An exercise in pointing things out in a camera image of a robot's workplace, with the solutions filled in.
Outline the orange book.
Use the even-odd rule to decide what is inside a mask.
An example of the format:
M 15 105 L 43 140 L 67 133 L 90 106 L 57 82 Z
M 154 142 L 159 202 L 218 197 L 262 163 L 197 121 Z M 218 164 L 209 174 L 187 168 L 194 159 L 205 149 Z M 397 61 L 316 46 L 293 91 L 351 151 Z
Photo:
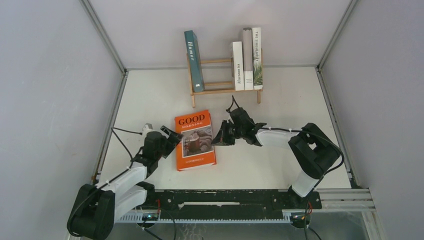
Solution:
M 211 115 L 208 110 L 177 116 L 175 130 L 182 135 L 176 147 L 179 172 L 217 164 Z

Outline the white thick book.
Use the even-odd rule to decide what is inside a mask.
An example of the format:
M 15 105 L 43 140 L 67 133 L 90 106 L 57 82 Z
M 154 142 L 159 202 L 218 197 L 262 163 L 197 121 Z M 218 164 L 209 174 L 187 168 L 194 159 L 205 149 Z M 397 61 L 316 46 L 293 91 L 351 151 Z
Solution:
M 233 62 L 234 89 L 236 91 L 245 90 L 244 65 L 243 65 L 243 45 L 241 41 L 232 42 L 230 45 Z

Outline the white Singularity palm book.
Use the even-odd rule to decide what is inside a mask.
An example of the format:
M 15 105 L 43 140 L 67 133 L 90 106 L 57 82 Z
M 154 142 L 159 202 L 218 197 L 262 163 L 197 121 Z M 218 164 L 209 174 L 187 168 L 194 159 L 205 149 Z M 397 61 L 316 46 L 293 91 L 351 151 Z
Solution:
M 252 54 L 253 54 L 253 87 L 255 90 L 263 88 L 263 62 L 262 62 L 262 31 L 260 27 L 252 28 Z

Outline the teal Humor book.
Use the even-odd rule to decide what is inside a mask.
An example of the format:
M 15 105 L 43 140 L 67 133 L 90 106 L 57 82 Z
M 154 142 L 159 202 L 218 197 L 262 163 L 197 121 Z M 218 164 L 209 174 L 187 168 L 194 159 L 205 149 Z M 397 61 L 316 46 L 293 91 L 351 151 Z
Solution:
M 200 50 L 198 38 L 193 30 L 184 32 L 186 50 L 188 54 L 190 76 L 194 93 L 201 93 L 204 91 L 204 78 L 202 72 L 202 64 L 200 59 Z

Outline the grey notebook with elastic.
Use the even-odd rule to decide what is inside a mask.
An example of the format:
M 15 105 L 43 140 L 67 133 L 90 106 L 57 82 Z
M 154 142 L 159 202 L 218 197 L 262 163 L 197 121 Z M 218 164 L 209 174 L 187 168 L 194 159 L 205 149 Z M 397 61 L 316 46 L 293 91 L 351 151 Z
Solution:
M 254 90 L 252 28 L 242 30 L 244 89 Z

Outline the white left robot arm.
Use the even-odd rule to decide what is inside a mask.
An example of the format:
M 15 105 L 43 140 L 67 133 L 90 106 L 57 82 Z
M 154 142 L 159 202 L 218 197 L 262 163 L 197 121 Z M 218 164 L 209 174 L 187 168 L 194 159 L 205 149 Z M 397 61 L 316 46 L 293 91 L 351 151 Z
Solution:
M 181 142 L 183 135 L 165 126 L 142 133 L 143 146 L 130 155 L 129 165 L 112 179 L 80 187 L 66 229 L 73 237 L 104 240 L 123 215 L 137 207 L 149 209 L 156 203 L 154 185 L 145 182 Z

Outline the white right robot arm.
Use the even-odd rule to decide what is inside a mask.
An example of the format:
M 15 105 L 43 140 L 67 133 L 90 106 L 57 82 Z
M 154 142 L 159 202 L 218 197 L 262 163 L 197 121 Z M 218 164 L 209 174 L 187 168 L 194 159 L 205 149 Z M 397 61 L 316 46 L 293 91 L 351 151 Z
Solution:
M 226 111 L 229 119 L 221 122 L 217 134 L 213 134 L 208 110 L 175 117 L 178 171 L 215 165 L 214 148 L 233 146 L 238 139 L 252 146 L 289 148 L 301 167 L 289 187 L 289 203 L 302 208 L 309 201 L 309 193 L 333 171 L 333 164 L 342 156 L 339 147 L 314 123 L 309 122 L 301 129 L 269 127 L 264 122 L 255 122 L 242 107 Z

